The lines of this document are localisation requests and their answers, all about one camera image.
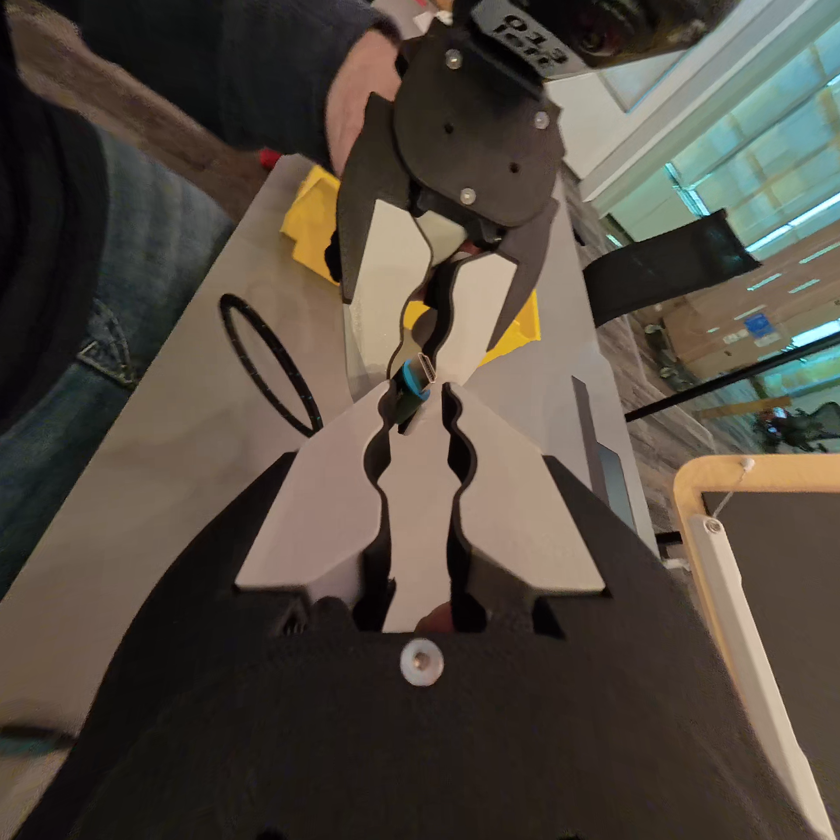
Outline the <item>wood-framed portable monitor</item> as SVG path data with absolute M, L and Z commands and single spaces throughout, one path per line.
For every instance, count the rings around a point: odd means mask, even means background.
M 691 573 L 688 517 L 707 515 L 726 530 L 838 838 L 839 455 L 695 458 L 676 473 L 673 501 Z

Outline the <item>person's blue jeans leg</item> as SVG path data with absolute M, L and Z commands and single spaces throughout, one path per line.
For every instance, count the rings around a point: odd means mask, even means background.
M 1 440 L 5 596 L 234 231 L 207 194 L 103 129 L 108 223 L 87 320 Z

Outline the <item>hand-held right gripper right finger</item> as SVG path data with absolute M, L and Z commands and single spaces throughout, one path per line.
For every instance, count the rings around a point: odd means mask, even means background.
M 456 383 L 443 386 L 448 467 L 458 479 L 447 537 L 454 613 L 530 616 L 606 583 L 541 449 Z

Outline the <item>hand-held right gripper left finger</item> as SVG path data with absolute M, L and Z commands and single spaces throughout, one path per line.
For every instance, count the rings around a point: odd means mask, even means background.
M 242 591 L 341 600 L 385 614 L 391 579 L 389 507 L 379 481 L 391 464 L 396 384 L 384 382 L 301 446 L 243 562 Z

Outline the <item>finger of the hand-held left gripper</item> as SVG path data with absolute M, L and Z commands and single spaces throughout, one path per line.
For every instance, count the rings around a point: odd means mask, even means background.
M 466 238 L 464 227 L 437 213 L 416 218 L 383 200 L 374 203 L 355 290 L 344 305 L 345 370 L 353 401 L 420 350 L 404 325 L 408 304 L 423 298 L 429 273 Z
M 514 261 L 493 253 L 436 268 L 423 297 L 403 314 L 394 369 L 424 353 L 437 382 L 467 383 L 487 355 L 516 271 Z

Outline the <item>white monitor stand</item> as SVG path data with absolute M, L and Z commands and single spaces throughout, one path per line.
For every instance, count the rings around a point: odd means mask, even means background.
M 715 518 L 692 514 L 687 520 L 686 543 L 710 632 L 771 767 L 817 835 L 835 838 L 753 619 L 725 528 Z

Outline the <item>person's left hand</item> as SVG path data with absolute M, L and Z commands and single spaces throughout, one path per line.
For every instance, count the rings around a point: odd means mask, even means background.
M 393 102 L 402 84 L 397 72 L 397 45 L 382 32 L 365 33 L 350 49 L 332 80 L 324 108 L 325 138 L 332 173 L 343 175 L 364 126 L 369 97 Z

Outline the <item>yellow plastic bin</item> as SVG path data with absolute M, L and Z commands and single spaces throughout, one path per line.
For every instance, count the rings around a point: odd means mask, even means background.
M 340 180 L 321 166 L 314 165 L 299 185 L 280 227 L 280 232 L 293 242 L 292 258 L 335 287 L 340 286 L 337 270 L 328 267 L 326 252 L 337 227 L 339 190 Z M 528 343 L 539 342 L 541 337 L 538 297 L 533 291 L 480 365 L 508 355 Z

